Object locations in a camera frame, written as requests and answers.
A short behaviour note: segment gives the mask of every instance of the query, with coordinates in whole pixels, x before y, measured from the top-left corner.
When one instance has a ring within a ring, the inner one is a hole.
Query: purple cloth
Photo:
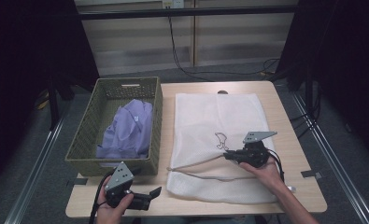
[[[97,159],[145,159],[149,154],[152,104],[133,100],[119,107],[106,128],[103,143],[96,149]]]

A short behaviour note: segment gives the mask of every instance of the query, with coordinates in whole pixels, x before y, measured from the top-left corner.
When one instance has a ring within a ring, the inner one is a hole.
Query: wall
[[[162,1],[107,5],[84,1],[90,0],[76,1],[80,13],[159,9],[163,5]],[[184,3],[185,7],[252,7],[296,5],[297,1],[186,0]],[[292,16],[288,13],[172,18],[178,60],[182,67],[188,67],[278,58]],[[101,76],[176,67],[167,18],[84,21],[83,26]]]

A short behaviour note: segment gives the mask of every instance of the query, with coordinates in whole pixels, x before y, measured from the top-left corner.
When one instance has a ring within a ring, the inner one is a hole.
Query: wooden table
[[[263,105],[269,129],[277,131],[274,136],[276,152],[282,160],[286,184],[296,187],[294,195],[312,213],[321,213],[327,204],[314,177],[303,178],[302,171],[310,170],[305,154],[291,127],[290,121],[277,95],[274,85],[268,81],[213,82],[213,83],[171,83],[162,84],[163,122],[160,148],[159,173],[156,176],[137,176],[131,190],[148,194],[163,187],[161,195],[152,200],[148,211],[127,210],[129,217],[159,216],[229,216],[244,214],[282,213],[278,203],[230,204],[205,203],[181,199],[165,189],[166,167],[169,166],[174,141],[174,117],[176,93],[256,93]],[[87,185],[76,185],[66,207],[69,217],[88,217],[92,210],[97,186],[102,177],[90,177]]]

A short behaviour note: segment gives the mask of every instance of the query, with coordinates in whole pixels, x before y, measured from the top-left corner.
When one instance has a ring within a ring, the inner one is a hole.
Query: power cord
[[[320,115],[320,110],[321,110],[321,103],[320,103],[321,102],[321,93],[322,93],[322,90],[321,90],[320,85],[318,84],[318,96],[316,97],[315,105],[313,106],[310,114],[307,114],[307,116],[309,116],[312,119],[311,123],[302,133],[300,133],[297,136],[298,139],[300,139],[302,136],[304,136],[309,130],[312,130],[314,128],[316,122],[318,121],[319,115]]]
[[[282,222],[280,221],[280,216],[277,214],[277,223],[281,224]]]
[[[280,157],[277,155],[277,153],[274,150],[271,150],[271,149],[266,149],[266,150],[268,151],[269,155],[277,163],[277,168],[279,169],[280,178],[284,182],[284,172],[283,172],[283,168],[282,168],[282,163],[280,161]]]
[[[91,216],[89,218],[89,224],[93,224],[94,223],[94,218],[96,217],[96,212],[97,210],[99,209],[100,205],[106,203],[106,202],[103,202],[103,203],[97,203],[97,199],[99,198],[99,194],[100,194],[100,190],[103,186],[103,183],[105,182],[105,180],[114,174],[114,170],[108,172],[105,176],[103,176],[102,180],[100,181],[100,184],[99,184],[99,187],[97,188],[97,191],[96,191],[96,196],[94,196],[94,202],[93,202],[93,207],[92,207],[92,211],[91,211]]]
[[[276,62],[278,62],[280,59],[268,59],[265,62],[263,62],[263,70],[259,70],[256,72],[251,72],[251,73],[233,73],[233,72],[190,72],[190,71],[186,71],[184,70],[178,60],[177,57],[177,52],[176,52],[176,44],[175,44],[175,38],[173,36],[173,25],[172,25],[172,18],[168,17],[169,20],[169,28],[170,28],[170,36],[172,39],[172,50],[173,50],[173,58],[175,60],[175,64],[177,66],[177,68],[179,70],[181,70],[185,75],[189,76],[189,77],[193,77],[193,78],[198,78],[201,79],[203,81],[209,81],[209,82],[214,82],[214,80],[211,79],[207,79],[207,78],[203,78],[203,77],[196,77],[194,75],[199,75],[199,74],[224,74],[224,75],[238,75],[238,76],[250,76],[250,75],[256,75],[256,74],[260,74],[262,72],[266,72],[266,70],[270,67],[272,67],[272,65],[274,65]]]

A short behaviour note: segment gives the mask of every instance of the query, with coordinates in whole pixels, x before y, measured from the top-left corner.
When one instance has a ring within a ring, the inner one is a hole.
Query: green woven basket
[[[153,105],[149,156],[145,159],[96,159],[96,147],[102,144],[104,132],[114,119],[118,107],[133,99]],[[105,175],[121,161],[129,168],[140,167],[140,175],[157,175],[162,103],[163,94],[158,77],[99,78],[65,160],[83,176]]]

